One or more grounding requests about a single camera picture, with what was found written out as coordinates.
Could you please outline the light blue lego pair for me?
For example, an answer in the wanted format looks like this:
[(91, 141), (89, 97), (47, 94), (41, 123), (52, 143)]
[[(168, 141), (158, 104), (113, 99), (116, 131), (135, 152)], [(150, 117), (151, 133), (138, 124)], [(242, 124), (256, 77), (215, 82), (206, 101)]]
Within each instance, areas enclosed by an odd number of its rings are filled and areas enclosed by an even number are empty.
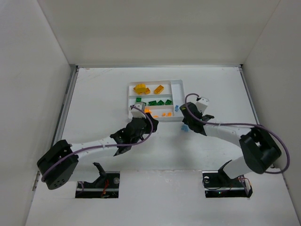
[(187, 130), (188, 127), (186, 125), (182, 125), (181, 130)]

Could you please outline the green long lego brick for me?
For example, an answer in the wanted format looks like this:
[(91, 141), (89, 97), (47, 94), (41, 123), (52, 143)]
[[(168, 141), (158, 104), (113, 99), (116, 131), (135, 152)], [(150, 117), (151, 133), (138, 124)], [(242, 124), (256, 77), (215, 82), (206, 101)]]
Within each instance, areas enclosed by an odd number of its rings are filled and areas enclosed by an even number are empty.
[(156, 105), (157, 105), (157, 101), (156, 101), (156, 100), (154, 100), (154, 101), (149, 101), (149, 102), (148, 102), (148, 105), (149, 105), (149, 106), (156, 106)]

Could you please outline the green square lego brick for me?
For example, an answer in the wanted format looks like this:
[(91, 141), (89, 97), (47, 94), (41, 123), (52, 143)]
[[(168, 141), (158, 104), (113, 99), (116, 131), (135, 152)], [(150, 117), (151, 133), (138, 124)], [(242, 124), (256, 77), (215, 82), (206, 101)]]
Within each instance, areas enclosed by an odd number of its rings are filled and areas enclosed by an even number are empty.
[(164, 105), (165, 103), (164, 103), (164, 101), (162, 101), (162, 100), (159, 100), (158, 102), (157, 102), (157, 105), (159, 105), (159, 106), (162, 106), (162, 105)]

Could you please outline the yellow square lego brick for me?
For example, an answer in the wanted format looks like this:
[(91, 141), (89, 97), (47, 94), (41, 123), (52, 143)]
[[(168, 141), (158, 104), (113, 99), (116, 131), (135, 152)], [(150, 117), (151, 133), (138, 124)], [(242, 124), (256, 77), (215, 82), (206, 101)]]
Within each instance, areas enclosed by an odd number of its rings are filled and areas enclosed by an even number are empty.
[(148, 95), (148, 94), (150, 94), (150, 93), (151, 93), (150, 89), (147, 88), (146, 91), (145, 91), (145, 94)]

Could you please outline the orange round figure piece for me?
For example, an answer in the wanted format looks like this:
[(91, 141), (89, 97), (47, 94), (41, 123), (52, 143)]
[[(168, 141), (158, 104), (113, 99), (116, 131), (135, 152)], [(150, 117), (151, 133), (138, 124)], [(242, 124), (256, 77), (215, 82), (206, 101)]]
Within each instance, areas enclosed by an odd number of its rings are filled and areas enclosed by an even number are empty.
[(146, 92), (146, 85), (144, 83), (140, 83), (140, 84), (137, 84), (133, 90), (136, 94), (138, 95), (141, 95), (142, 93), (145, 93)]

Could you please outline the yellow long lego brick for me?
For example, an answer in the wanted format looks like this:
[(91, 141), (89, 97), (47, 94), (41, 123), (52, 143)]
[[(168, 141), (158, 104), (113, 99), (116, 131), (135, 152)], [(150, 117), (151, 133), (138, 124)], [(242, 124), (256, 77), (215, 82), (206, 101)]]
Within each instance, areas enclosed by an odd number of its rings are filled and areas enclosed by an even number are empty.
[(159, 95), (164, 90), (164, 86), (159, 85), (157, 88), (154, 89), (154, 94)]

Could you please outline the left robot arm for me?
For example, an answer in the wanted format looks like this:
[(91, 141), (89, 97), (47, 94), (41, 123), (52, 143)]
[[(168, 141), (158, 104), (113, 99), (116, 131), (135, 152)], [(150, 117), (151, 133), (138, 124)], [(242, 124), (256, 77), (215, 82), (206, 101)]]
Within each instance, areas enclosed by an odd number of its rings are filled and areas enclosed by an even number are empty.
[(115, 157), (140, 145), (157, 131), (159, 121), (150, 113), (133, 118), (125, 128), (104, 139), (93, 142), (69, 144), (65, 139), (57, 141), (38, 161), (37, 166), (49, 190), (66, 184), (80, 161), (94, 163), (97, 157)]

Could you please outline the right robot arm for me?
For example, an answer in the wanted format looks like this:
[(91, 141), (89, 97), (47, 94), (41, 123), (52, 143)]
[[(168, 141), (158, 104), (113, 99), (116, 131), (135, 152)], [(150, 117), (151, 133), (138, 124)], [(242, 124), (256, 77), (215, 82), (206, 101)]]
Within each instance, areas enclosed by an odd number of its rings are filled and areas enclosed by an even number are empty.
[(242, 156), (226, 162), (218, 170), (225, 178), (235, 179), (249, 172), (263, 174), (281, 156), (271, 135), (258, 127), (221, 126), (212, 115), (203, 115), (188, 102), (180, 107), (183, 123), (195, 133), (215, 137), (241, 149)]

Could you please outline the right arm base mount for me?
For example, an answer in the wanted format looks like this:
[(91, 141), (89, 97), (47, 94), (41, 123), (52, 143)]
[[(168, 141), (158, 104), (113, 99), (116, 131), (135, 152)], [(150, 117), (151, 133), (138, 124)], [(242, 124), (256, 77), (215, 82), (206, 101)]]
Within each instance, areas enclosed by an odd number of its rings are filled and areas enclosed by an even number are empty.
[(234, 179), (229, 178), (223, 168), (230, 163), (226, 162), (217, 171), (202, 172), (202, 185), (206, 198), (250, 198), (253, 194), (251, 182), (244, 175)]

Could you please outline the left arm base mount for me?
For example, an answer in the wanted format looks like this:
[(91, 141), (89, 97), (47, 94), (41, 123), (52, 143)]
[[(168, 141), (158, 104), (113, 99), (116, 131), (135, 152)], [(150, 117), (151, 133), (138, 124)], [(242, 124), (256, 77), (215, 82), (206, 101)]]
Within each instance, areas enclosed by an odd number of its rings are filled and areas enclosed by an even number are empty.
[(120, 172), (105, 171), (98, 162), (99, 177), (93, 182), (79, 181), (75, 192), (77, 199), (116, 199), (119, 197)]

